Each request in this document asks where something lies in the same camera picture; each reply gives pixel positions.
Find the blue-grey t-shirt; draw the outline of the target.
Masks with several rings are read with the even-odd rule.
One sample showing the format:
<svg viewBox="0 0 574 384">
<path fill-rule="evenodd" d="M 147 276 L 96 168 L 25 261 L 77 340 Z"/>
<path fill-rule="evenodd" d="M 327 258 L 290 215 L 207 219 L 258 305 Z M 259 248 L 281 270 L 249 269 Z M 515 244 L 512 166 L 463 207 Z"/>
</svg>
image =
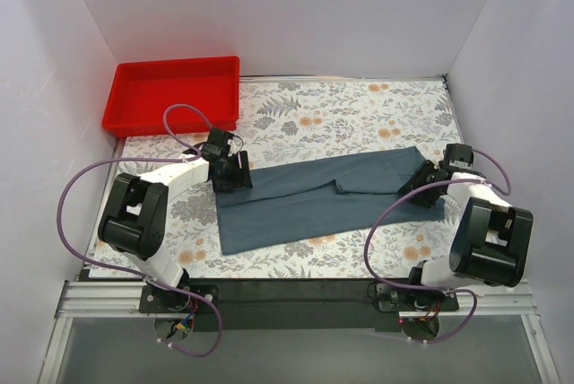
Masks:
<svg viewBox="0 0 574 384">
<path fill-rule="evenodd" d="M 411 146 L 253 170 L 216 196 L 222 254 L 368 229 L 424 161 Z"/>
</svg>

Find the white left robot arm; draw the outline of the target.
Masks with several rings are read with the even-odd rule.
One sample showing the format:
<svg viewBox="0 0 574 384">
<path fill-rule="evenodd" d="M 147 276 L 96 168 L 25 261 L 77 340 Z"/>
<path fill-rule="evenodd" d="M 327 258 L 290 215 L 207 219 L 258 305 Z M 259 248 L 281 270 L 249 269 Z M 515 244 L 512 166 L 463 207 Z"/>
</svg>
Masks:
<svg viewBox="0 0 574 384">
<path fill-rule="evenodd" d="M 141 175 L 116 176 L 100 218 L 99 240 L 125 255 L 146 277 L 176 287 L 184 269 L 163 244 L 168 204 L 191 188 L 211 182 L 214 192 L 252 188 L 248 153 L 235 147 L 239 139 L 213 127 L 197 152 Z"/>
</svg>

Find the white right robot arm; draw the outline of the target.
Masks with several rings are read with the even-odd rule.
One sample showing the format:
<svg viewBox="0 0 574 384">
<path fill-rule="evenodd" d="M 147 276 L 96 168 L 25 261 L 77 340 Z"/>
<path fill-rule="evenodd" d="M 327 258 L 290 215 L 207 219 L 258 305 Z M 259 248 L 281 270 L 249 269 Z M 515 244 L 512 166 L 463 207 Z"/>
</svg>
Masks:
<svg viewBox="0 0 574 384">
<path fill-rule="evenodd" d="M 409 283 L 458 289 L 472 284 L 514 287 L 522 279 L 533 214 L 502 199 L 510 194 L 474 169 L 477 151 L 449 144 L 438 163 L 424 161 L 399 190 L 407 202 L 432 208 L 448 196 L 463 211 L 447 256 L 413 267 Z"/>
</svg>

